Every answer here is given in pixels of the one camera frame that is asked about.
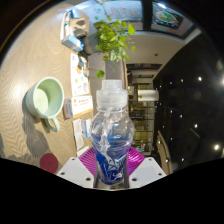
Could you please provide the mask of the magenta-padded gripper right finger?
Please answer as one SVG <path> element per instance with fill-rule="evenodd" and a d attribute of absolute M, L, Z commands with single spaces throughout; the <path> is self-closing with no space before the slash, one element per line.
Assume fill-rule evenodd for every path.
<path fill-rule="evenodd" d="M 166 176 L 153 157 L 145 158 L 133 147 L 128 153 L 126 171 L 130 189 L 143 187 Z"/>

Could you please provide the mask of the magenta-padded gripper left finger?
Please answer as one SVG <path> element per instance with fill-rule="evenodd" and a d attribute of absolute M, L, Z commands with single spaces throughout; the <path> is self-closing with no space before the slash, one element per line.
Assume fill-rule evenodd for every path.
<path fill-rule="evenodd" d="M 97 160 L 92 148 L 79 157 L 71 157 L 57 175 L 84 188 L 93 188 L 97 177 Z"/>

